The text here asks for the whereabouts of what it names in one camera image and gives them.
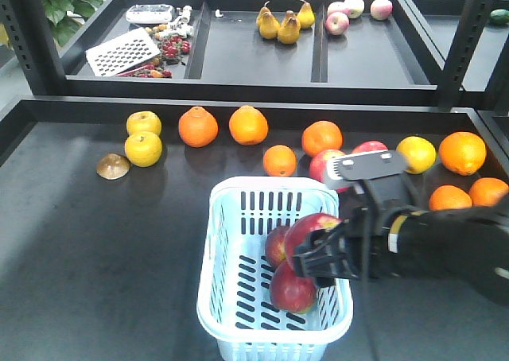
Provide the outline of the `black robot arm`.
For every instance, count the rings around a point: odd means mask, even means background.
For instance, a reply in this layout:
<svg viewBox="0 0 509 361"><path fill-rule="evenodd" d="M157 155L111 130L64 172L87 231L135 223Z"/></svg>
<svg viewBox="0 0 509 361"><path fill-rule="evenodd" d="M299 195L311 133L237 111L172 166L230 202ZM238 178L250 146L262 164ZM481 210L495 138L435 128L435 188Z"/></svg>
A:
<svg viewBox="0 0 509 361"><path fill-rule="evenodd" d="M508 305L508 198L424 211L362 180L366 202L331 229L308 230L290 259L303 278L457 278Z"/></svg>

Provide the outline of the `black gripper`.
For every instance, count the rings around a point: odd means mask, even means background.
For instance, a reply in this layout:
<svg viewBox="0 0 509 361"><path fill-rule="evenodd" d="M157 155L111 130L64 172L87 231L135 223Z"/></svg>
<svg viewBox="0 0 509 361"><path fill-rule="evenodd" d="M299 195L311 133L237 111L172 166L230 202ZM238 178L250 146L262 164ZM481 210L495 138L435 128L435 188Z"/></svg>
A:
<svg viewBox="0 0 509 361"><path fill-rule="evenodd" d="M396 218L417 211L417 189L408 177L383 177L356 182L361 204L333 229L311 232L295 248L295 273L318 285L333 279L366 281L382 254L388 252L389 231Z"/></svg>

